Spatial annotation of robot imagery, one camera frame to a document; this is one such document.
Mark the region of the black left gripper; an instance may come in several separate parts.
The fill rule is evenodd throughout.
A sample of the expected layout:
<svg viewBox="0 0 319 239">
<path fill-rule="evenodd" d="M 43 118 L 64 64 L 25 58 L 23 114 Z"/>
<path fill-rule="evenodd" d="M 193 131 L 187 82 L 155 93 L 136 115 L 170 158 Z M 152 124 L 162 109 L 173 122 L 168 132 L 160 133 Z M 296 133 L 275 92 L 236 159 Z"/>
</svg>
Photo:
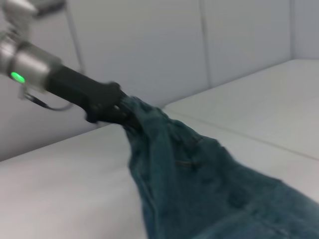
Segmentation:
<svg viewBox="0 0 319 239">
<path fill-rule="evenodd" d="M 115 82 L 100 83 L 63 66 L 47 78 L 46 90 L 82 108 L 88 122 L 112 122 L 141 129 L 135 115 L 124 111 L 133 108 L 134 98 L 122 97 L 121 87 Z"/>
</svg>

